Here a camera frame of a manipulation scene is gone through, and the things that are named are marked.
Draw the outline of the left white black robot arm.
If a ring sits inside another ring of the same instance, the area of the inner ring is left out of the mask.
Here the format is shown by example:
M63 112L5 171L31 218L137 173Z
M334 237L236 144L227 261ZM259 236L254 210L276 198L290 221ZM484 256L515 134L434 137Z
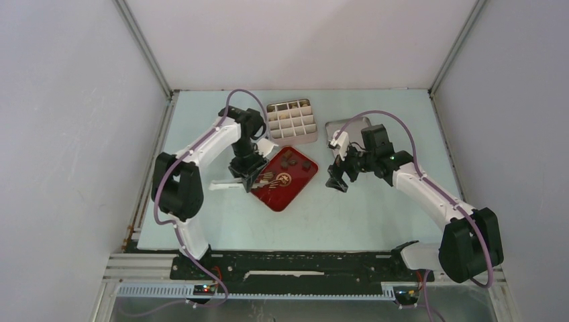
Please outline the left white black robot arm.
M180 252L188 257L186 270L196 279L207 278L212 261L204 256L210 244L198 213L204 202L201 175L224 150L234 157L228 169L248 193L268 165L268 152L259 148L267 130L259 111L229 106L222 109L215 123L192 144L175 154L160 153L154 161L151 199L154 219L159 225L171 224Z

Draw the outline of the silver metal tongs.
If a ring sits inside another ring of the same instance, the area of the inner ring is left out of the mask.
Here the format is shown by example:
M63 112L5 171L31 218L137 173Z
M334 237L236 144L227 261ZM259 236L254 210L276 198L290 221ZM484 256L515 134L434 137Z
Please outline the silver metal tongs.
M268 185L272 182L272 176L261 176L257 178L251 189L257 189ZM245 189L244 181L242 178L233 178L227 180L212 180L208 186L210 191L226 190L226 189Z

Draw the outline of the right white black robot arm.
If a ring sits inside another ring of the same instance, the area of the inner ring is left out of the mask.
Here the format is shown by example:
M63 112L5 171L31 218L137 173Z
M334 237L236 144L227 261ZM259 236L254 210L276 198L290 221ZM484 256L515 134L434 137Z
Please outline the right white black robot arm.
M361 173L373 173L415 201L443 233L439 244L410 241L395 248L390 270L396 279L408 280L417 270L441 270L462 283L503 263L499 222L492 210L477 209L443 189L410 153L395 151L384 125L360 133L362 147L343 129L331 135L328 146L335 160L327 169L326 186L344 193L344 176L354 182Z

